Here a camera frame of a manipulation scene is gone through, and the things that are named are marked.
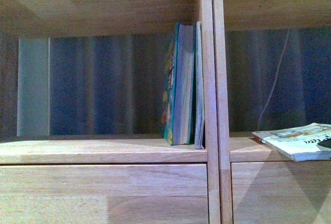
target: colorful book cover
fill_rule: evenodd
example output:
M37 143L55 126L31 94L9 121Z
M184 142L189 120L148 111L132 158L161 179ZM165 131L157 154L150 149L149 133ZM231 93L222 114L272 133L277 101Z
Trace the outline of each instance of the colorful book cover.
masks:
M173 145L173 113L175 100L175 82L177 67L177 46L178 46L179 22L176 24L175 32L168 45L168 51L165 55L164 70L164 92L163 92L163 114L162 125L164 128L163 137L170 145Z

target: magazine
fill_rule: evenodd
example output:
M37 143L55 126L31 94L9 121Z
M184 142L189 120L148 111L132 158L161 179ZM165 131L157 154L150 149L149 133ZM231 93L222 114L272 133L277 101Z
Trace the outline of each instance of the magazine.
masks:
M294 161L331 158L331 125L312 123L303 127L252 133Z

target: light wood surface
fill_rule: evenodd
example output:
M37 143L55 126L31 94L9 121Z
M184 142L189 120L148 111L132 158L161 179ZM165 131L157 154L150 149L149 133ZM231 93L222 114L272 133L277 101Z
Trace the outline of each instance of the light wood surface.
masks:
M229 116L227 89L227 59L225 55L225 33L223 0L213 0L216 93L217 93L217 127L220 166L221 221L231 224L232 193L230 171Z
M331 25L330 0L224 0L228 31ZM20 37L171 32L193 0L0 0L1 30Z
M0 222L208 223L206 165L2 166Z
M330 0L224 0L228 31L331 25Z
M207 162L206 150L164 139L34 140L0 143L0 163Z
M205 101L205 138L208 150L209 223L220 223L220 191L215 87L215 58L212 0L200 0Z
M0 137L16 135L18 45L17 38L0 32Z
M330 161L232 163L234 223L330 223L330 179Z
M282 155L252 137L230 138L231 162L287 161L290 158Z
M0 0L0 31L20 37L172 32L193 0Z

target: curtain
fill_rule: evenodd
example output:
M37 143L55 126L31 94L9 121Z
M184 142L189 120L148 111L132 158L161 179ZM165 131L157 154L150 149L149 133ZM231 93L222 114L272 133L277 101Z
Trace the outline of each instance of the curtain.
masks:
M18 39L0 32L0 137L16 135Z
M50 135L160 133L170 37L50 39Z
M226 36L231 131L254 131L269 97L287 30ZM292 29L261 130L331 124L331 29Z

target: magazine cover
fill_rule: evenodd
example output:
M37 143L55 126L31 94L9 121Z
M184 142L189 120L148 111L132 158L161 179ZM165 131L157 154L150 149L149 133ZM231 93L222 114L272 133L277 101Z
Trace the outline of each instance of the magazine cover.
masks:
M331 140L331 125L328 124L312 123L303 127L252 134L294 161L331 158L331 149L324 145L325 141Z
M178 46L179 22L176 24L174 35L168 45L168 51L165 55L164 70L164 92L163 92L163 113L162 126L164 128L163 137L170 145L173 145L173 112L176 82L177 66L177 46Z

